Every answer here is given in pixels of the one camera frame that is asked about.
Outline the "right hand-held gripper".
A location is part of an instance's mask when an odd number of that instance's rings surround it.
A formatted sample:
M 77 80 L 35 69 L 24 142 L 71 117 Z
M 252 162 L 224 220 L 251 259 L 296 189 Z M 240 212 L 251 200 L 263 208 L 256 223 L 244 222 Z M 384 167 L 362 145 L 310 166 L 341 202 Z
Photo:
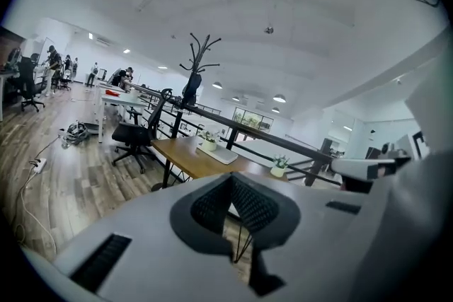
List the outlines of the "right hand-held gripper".
M 412 118 L 380 122 L 374 140 L 382 148 L 375 160 L 335 158 L 331 170 L 342 178 L 341 190 L 369 192 L 378 179 L 405 165 L 418 169 L 415 180 L 430 187 L 452 188 L 452 61 L 435 60 L 428 75 L 396 108 Z

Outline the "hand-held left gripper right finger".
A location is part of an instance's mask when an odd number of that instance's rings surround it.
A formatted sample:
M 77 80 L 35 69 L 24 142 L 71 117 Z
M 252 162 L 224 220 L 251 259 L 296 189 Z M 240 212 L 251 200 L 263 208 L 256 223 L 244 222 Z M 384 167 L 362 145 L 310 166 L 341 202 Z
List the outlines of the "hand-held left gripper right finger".
M 362 248 L 347 238 L 364 197 L 232 173 L 232 200 L 252 235 L 249 285 L 231 301 L 359 301 Z

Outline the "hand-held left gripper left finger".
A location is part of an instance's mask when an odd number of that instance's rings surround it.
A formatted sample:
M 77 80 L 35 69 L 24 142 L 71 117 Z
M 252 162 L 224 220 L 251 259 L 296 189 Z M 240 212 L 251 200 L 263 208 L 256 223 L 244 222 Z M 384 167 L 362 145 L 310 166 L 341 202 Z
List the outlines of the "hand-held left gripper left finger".
M 170 211 L 211 182 L 202 178 L 137 197 L 85 228 L 53 265 L 70 276 L 112 234 L 131 240 L 97 294 L 108 301 L 247 301 L 228 257 L 195 252 L 173 232 Z

